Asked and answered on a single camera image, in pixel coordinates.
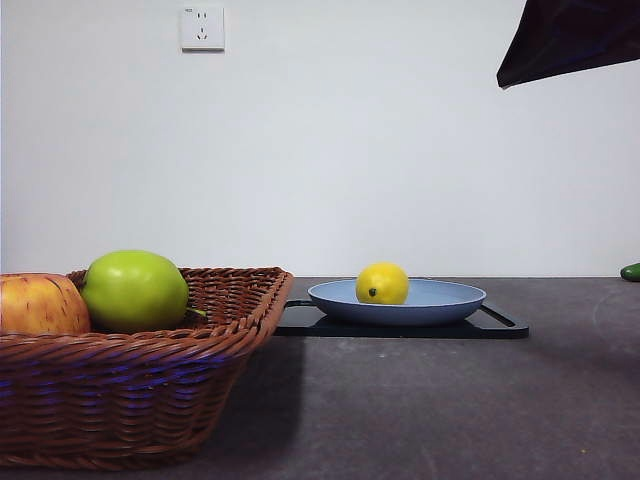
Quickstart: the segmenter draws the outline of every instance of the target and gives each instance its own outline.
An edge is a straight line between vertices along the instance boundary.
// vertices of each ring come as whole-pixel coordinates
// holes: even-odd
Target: black umbrella
[[[640,0],[527,0],[498,85],[639,58]]]

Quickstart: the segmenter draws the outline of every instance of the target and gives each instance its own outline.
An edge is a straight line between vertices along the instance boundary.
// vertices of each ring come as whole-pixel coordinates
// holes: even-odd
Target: basket rim
[[[173,362],[178,358],[188,361],[210,359],[212,356],[243,356],[253,351],[268,338],[284,309],[288,292],[293,283],[293,274],[280,267],[265,268],[190,268],[181,267],[181,272],[211,271],[274,273],[274,282],[263,294],[267,301],[266,309],[261,314],[258,325],[251,322],[258,312],[251,312],[229,324],[207,326],[202,328],[179,328],[174,330],[156,330],[137,333],[102,333],[88,332],[83,334],[0,334],[0,362],[3,359],[20,360],[36,359],[31,353],[38,347],[37,360],[47,363],[71,363],[79,361],[109,362],[116,357],[114,351],[126,349],[131,352],[129,360],[148,363]],[[117,356],[117,363],[122,362],[122,354]]]

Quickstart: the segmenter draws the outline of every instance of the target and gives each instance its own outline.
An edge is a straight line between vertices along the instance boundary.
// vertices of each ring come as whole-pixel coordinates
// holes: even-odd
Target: green apple
[[[152,252],[107,253],[91,263],[83,283],[91,321],[113,332],[173,329],[187,309],[187,282],[170,260]]]

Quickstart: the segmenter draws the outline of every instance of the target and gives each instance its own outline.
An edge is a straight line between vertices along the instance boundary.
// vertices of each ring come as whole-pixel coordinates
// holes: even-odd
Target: lemon
[[[395,263],[372,263],[356,279],[356,297],[362,303],[402,305],[408,294],[409,278]]]

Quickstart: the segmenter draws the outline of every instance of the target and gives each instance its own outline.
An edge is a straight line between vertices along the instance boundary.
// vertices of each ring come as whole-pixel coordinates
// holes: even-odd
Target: plate
[[[356,281],[321,283],[308,290],[326,315],[351,323],[387,326],[430,326],[458,322],[475,312],[487,294],[470,285],[440,280],[409,279],[409,295],[402,305],[361,303]]]

